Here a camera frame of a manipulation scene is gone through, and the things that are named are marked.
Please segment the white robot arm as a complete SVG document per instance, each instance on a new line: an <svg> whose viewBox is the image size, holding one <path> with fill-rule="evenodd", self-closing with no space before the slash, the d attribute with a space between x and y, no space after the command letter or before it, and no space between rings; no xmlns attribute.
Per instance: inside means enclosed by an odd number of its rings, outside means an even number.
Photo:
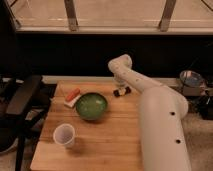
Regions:
<svg viewBox="0 0 213 171"><path fill-rule="evenodd" d="M117 81L141 93L140 142L144 171L192 171L181 119L188 113L186 98L169 86L132 70L124 54L108 62Z"/></svg>

